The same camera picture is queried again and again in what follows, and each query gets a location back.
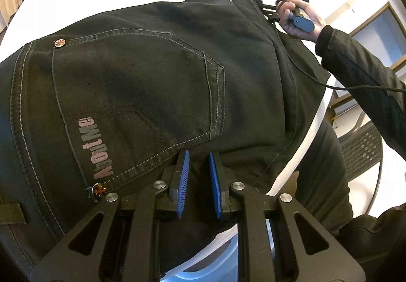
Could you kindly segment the black sleeved right forearm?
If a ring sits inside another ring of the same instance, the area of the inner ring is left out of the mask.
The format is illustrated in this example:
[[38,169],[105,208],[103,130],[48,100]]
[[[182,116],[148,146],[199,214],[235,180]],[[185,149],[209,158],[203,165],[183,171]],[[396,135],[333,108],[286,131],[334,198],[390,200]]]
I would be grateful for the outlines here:
[[405,84],[348,34],[325,26],[316,41],[321,64],[346,88],[385,142],[405,157]]

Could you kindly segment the person right hand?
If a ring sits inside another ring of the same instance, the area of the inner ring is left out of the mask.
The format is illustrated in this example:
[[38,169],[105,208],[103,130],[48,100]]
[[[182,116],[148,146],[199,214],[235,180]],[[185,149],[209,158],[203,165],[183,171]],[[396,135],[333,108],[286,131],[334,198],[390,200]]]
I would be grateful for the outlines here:
[[303,0],[286,0],[277,5],[280,27],[290,36],[316,42],[326,22]]

